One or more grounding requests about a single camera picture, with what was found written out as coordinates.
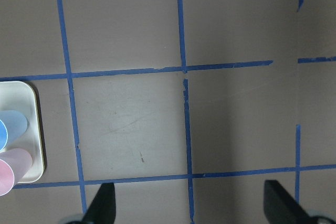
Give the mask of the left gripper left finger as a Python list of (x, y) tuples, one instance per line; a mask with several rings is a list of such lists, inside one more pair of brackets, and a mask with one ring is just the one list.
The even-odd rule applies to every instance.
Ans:
[(114, 224), (116, 194), (114, 183), (101, 184), (81, 223)]

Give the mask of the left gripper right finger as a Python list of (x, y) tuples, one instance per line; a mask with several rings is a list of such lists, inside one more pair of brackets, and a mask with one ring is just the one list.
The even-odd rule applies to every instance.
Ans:
[(271, 224), (315, 223), (277, 180), (264, 182), (264, 214)]

